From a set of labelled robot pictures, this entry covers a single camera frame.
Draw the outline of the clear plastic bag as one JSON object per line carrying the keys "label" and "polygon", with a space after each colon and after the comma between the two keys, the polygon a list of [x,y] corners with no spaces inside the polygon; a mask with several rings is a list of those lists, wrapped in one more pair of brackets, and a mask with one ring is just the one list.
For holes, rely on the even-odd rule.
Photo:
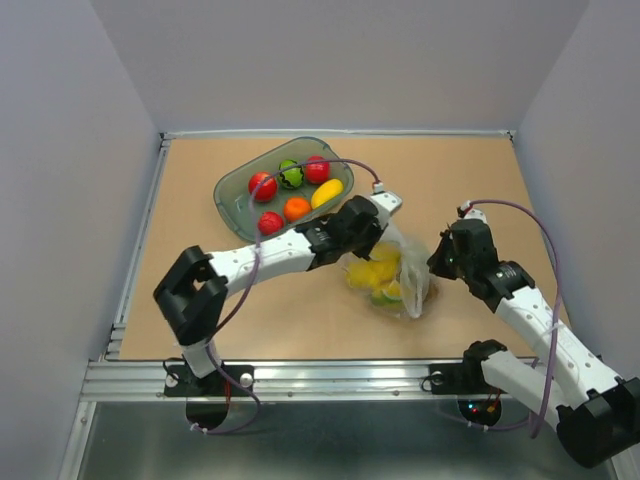
{"label": "clear plastic bag", "polygon": [[[402,310],[389,310],[371,305],[389,315],[418,319],[425,312],[425,298],[432,278],[427,266],[430,252],[422,242],[403,234],[392,224],[390,224],[382,234],[378,243],[381,242],[394,242],[398,244],[401,249],[400,271],[397,278],[387,287],[375,291],[351,288],[345,278],[346,284],[367,298],[370,304],[370,295],[376,291],[383,291],[389,297],[401,297],[404,302],[404,308]],[[344,276],[347,263],[354,257],[356,257],[354,254],[349,254],[342,260]]]}

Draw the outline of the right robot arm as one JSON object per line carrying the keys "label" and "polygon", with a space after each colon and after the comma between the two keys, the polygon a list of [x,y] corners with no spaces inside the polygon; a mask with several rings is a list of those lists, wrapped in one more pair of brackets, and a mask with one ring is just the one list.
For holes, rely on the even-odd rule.
{"label": "right robot arm", "polygon": [[462,280],[469,292],[526,342],[542,364],[526,365],[497,340],[473,342],[461,361],[431,371],[437,395],[511,395],[552,428],[566,453],[593,468],[639,442],[639,380],[605,365],[559,319],[533,278],[498,257],[482,215],[441,234],[431,274]]}

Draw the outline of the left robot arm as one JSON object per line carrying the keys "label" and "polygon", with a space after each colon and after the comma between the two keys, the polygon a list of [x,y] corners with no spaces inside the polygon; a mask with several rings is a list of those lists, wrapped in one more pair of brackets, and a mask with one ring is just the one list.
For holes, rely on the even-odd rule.
{"label": "left robot arm", "polygon": [[357,195],[333,214],[258,244],[212,253],[198,246],[185,249],[153,298],[181,348],[191,386],[210,394],[222,384],[213,338],[229,296],[272,278],[334,264],[349,253],[368,257],[401,206],[391,192]]}

